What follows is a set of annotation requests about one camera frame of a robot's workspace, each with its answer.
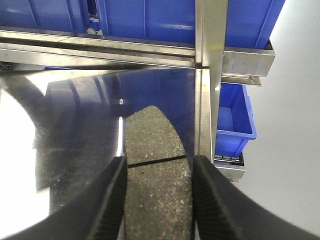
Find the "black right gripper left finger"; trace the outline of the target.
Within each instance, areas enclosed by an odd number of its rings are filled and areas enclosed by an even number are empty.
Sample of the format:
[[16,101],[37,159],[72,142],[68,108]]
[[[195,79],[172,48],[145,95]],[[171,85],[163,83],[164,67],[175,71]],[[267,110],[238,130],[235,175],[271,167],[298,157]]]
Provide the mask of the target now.
[[9,240],[116,240],[128,183],[125,156],[114,157],[81,194]]

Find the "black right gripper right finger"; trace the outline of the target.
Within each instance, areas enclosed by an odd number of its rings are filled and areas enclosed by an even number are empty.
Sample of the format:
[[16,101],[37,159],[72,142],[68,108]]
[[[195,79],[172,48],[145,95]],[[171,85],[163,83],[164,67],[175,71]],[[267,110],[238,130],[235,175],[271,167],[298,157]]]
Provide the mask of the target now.
[[261,207],[235,187],[204,155],[193,158],[194,218],[202,240],[316,240]]

